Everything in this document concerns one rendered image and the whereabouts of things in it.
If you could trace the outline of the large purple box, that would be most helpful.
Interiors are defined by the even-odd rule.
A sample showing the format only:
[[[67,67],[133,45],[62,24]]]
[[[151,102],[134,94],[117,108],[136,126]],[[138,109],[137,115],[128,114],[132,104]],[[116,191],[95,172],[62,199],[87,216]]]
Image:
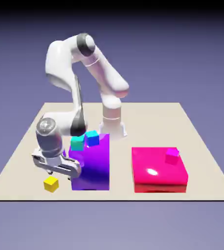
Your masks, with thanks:
[[[98,145],[85,145],[82,151],[68,150],[68,157],[77,160],[82,168],[80,176],[71,180],[74,191],[110,189],[110,135],[99,137]]]

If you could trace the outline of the small teal cube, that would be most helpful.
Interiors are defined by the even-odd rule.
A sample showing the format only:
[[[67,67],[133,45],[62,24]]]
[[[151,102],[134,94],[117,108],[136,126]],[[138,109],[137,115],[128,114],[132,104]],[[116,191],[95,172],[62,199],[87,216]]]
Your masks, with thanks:
[[[70,140],[71,151],[83,151],[85,147],[85,135],[72,136]]]

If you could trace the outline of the large pink box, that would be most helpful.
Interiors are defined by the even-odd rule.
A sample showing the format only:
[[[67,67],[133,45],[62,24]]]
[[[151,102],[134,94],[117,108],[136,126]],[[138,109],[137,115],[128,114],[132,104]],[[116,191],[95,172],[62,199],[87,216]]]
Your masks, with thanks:
[[[165,163],[172,147],[132,147],[132,172],[136,193],[185,193],[188,173],[179,154],[176,165]]]

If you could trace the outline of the small yellow cube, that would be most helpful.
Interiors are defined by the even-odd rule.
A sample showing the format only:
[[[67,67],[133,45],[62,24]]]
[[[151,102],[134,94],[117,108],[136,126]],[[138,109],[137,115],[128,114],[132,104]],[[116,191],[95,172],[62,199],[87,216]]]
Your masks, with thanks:
[[[49,192],[54,192],[59,188],[59,180],[56,177],[49,176],[44,180],[44,189]]]

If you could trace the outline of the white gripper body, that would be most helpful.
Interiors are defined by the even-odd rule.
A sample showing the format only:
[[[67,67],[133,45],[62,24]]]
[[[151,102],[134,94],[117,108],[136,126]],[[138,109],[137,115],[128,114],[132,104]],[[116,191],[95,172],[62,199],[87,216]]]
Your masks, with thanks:
[[[72,158],[67,158],[63,154],[55,158],[46,158],[39,148],[36,148],[32,153],[34,164],[44,170],[50,170],[53,173],[57,172],[65,176],[70,176],[72,179],[78,178],[81,174],[80,163]]]

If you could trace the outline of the small blue cube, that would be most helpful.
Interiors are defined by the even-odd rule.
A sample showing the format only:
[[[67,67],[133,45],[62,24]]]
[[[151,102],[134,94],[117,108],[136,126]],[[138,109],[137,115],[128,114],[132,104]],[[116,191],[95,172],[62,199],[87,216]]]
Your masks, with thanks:
[[[87,131],[85,136],[88,147],[99,145],[100,137],[96,130]]]

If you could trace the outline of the small magenta cube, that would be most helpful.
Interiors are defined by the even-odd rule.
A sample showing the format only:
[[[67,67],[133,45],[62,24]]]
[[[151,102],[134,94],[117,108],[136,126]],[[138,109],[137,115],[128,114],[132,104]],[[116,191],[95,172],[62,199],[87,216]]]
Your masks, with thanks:
[[[179,160],[179,151],[177,148],[168,148],[165,153],[165,163],[176,165]]]

